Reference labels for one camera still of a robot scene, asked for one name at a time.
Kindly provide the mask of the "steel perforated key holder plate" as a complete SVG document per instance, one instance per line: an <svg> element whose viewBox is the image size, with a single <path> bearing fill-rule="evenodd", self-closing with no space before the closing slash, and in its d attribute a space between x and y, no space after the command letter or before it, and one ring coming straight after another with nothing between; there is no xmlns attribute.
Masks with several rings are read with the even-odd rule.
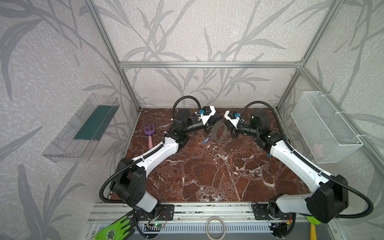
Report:
<svg viewBox="0 0 384 240"><path fill-rule="evenodd" d="M224 141L228 133L228 127L223 120L214 124L211 132L211 139L214 143L221 143Z"/></svg>

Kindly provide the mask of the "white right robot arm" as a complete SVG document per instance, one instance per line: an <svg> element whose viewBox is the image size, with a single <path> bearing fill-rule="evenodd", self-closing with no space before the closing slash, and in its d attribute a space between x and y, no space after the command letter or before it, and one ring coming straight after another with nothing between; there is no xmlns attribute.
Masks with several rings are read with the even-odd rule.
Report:
<svg viewBox="0 0 384 240"><path fill-rule="evenodd" d="M251 122L244 124L239 113L225 112L225 124L233 138L253 137L260 148L284 163L310 190L304 195L278 195L270 204L282 213L311 215L322 223L328 223L344 211L349 206L348 191L324 177L321 168L306 164L306 158L287 144L280 133L270 130L268 114L263 110L257 113L261 115L252 116Z"/></svg>

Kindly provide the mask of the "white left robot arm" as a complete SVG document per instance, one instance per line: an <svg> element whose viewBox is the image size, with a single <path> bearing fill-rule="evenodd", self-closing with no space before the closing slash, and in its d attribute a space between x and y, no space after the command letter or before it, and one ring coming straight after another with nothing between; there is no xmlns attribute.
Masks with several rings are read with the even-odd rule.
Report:
<svg viewBox="0 0 384 240"><path fill-rule="evenodd" d="M172 118L171 129L159 144L132 160L124 158L119 162L117 176L112 179L110 190L133 209L156 212L160 204L157 198L146 191L148 175L168 157L179 152L189 141L189 134L208 130L221 119L213 106L204 106L195 114L187 109L178 111Z"/></svg>

